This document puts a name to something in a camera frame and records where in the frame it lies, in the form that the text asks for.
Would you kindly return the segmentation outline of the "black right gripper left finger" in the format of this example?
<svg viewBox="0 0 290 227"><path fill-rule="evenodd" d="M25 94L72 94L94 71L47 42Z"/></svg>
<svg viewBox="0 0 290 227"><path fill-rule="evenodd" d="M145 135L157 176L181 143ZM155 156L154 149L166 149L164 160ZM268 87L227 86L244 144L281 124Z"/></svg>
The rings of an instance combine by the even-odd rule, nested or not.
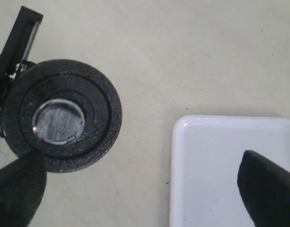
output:
<svg viewBox="0 0 290 227"><path fill-rule="evenodd" d="M38 155L25 155L0 169L0 227L27 227L44 195L47 172Z"/></svg>

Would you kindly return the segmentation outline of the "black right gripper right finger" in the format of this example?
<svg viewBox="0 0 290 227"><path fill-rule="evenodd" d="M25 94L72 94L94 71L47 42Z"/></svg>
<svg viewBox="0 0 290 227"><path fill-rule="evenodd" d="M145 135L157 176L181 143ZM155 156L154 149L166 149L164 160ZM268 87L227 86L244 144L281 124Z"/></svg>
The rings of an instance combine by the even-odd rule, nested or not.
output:
<svg viewBox="0 0 290 227"><path fill-rule="evenodd" d="M237 185L256 227L290 227L290 172L247 150L239 166Z"/></svg>

